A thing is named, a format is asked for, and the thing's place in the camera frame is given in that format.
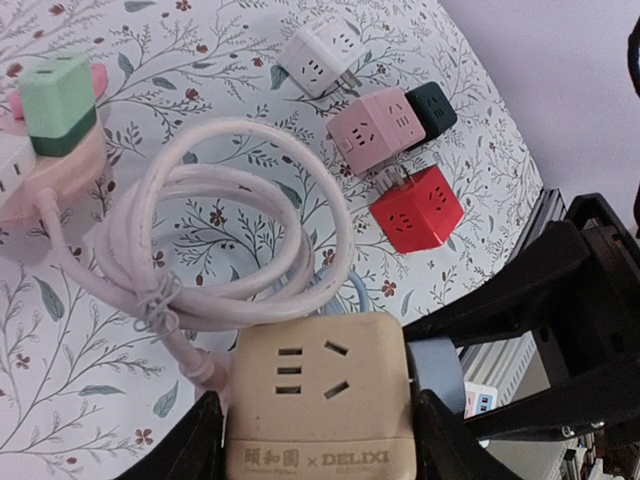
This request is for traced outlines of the dark green cube socket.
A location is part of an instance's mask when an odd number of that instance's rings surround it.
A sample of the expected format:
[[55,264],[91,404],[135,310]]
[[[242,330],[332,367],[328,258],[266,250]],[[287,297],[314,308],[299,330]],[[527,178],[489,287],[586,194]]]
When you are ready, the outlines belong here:
[[416,87],[408,91],[405,97],[426,132],[425,138],[413,145],[412,149],[435,140],[452,128],[458,120],[455,110],[436,82]]

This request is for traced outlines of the beige cube socket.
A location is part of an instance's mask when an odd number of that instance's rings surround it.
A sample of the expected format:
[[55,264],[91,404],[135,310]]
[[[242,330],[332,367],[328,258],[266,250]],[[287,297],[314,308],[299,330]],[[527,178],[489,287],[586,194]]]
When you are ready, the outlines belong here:
[[228,479],[413,479],[412,399],[399,321],[307,317],[237,338]]

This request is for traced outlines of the pink cube socket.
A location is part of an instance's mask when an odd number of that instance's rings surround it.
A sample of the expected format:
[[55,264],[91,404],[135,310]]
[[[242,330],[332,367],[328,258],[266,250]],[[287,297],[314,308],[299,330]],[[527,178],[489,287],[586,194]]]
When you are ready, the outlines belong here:
[[399,87],[355,99],[328,121],[326,129],[354,175],[426,138],[424,127]]

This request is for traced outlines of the grey-blue round plug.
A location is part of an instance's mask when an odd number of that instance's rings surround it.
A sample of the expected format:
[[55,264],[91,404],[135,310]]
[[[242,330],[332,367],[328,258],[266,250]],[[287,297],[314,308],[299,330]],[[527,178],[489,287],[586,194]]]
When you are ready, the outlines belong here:
[[448,337],[407,343],[413,361],[413,375],[419,390],[431,390],[451,410],[462,415],[466,392],[458,353]]

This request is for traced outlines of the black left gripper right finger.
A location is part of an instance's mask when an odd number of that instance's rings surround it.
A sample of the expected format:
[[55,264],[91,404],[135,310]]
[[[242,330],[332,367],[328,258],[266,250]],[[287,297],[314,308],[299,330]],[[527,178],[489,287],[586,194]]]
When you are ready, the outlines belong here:
[[431,390],[414,402],[417,479],[509,479],[510,470],[483,449],[463,420]]

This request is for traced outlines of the red cube socket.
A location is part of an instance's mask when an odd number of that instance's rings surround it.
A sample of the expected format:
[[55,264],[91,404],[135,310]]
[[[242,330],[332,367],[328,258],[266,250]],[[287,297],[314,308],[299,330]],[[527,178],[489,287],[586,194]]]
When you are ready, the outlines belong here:
[[369,210],[398,253],[442,246],[464,217],[464,210],[437,165],[404,178]]

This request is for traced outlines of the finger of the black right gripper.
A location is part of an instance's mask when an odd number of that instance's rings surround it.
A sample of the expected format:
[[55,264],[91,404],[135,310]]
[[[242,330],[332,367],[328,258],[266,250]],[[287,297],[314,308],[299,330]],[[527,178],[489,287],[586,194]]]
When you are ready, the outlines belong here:
[[588,386],[571,381],[464,421],[478,440],[557,442],[600,423],[597,398]]
[[589,257],[576,226],[552,221],[478,289],[403,327],[408,342],[446,337],[475,345],[522,335]]

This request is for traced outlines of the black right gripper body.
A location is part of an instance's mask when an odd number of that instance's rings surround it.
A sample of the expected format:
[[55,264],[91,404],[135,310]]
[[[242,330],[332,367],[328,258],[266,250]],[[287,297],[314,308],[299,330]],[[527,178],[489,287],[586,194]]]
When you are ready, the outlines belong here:
[[560,287],[534,332],[550,384],[537,440],[610,429],[639,437],[639,248],[598,193],[576,197],[565,217],[589,256]]

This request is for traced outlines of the white cube socket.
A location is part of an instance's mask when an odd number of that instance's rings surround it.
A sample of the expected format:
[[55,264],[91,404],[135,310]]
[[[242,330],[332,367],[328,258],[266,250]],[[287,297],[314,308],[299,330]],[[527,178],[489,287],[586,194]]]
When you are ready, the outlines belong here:
[[278,64],[306,94],[317,98],[339,80],[350,88],[361,86],[351,68],[366,53],[348,22],[338,14],[328,13],[295,32]]

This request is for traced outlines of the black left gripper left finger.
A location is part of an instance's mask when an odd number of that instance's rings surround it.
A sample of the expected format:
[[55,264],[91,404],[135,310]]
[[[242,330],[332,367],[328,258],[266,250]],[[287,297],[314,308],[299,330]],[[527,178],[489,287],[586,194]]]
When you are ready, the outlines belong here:
[[223,420],[218,394],[204,393],[164,439],[117,480],[223,479]]

